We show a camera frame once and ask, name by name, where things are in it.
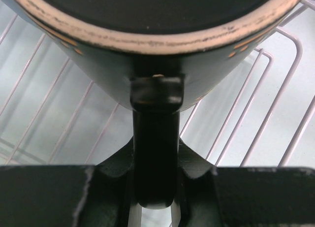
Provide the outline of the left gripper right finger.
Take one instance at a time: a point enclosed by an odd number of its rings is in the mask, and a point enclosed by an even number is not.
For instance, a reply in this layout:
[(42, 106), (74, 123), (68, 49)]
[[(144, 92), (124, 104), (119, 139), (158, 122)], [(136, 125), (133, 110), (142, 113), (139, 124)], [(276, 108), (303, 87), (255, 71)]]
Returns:
[(315, 171), (216, 167), (179, 143), (176, 227), (312, 227)]

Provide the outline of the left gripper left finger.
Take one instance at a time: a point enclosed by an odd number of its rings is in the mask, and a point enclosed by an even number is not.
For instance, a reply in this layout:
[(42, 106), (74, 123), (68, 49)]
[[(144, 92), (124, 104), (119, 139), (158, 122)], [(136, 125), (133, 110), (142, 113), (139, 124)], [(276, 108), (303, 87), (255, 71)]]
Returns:
[(99, 165), (0, 168), (3, 227), (133, 227), (133, 143)]

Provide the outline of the clear wire dish rack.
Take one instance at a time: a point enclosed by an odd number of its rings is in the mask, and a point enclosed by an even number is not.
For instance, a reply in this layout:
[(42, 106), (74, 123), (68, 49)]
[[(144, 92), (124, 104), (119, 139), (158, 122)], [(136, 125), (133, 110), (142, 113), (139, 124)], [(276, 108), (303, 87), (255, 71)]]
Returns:
[[(314, 13), (314, 0), (300, 0), (207, 95), (179, 113), (174, 198), (180, 142), (216, 167), (315, 170)], [(174, 227), (174, 198), (162, 209), (136, 199), (133, 111), (46, 32), (13, 10), (7, 18), (0, 32), (0, 167), (99, 165), (132, 141), (134, 227)]]

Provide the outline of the red black mug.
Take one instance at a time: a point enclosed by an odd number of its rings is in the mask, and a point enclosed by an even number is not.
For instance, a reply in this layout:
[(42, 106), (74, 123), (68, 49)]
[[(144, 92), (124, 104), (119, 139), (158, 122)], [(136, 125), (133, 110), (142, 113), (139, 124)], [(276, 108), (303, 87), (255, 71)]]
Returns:
[(200, 101), (300, 0), (1, 0), (133, 111), (135, 192), (171, 205), (179, 113)]

